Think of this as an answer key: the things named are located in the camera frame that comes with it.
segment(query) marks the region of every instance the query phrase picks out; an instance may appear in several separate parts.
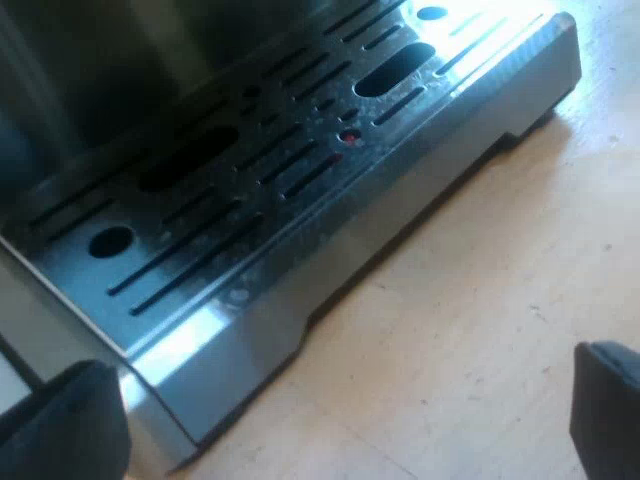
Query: drip tray grate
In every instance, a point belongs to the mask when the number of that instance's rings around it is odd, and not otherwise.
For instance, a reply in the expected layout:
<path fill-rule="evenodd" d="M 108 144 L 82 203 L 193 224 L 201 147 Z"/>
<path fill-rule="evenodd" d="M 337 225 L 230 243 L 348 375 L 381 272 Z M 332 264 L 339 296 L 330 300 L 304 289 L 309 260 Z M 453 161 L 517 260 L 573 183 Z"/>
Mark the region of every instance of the drip tray grate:
<path fill-rule="evenodd" d="M 329 7 L 31 192 L 3 242 L 202 438 L 296 350 L 324 299 L 573 87 L 569 19 L 404 0 Z M 548 81 L 528 80 L 536 72 Z M 197 345 L 151 379 L 149 355 L 187 322 L 203 328 Z M 218 372 L 202 400 L 179 400 L 176 372 L 216 342 L 228 359 L 250 349 L 263 371 L 238 359 L 237 394 L 216 397 Z M 216 411 L 198 422 L 199 408 Z"/>

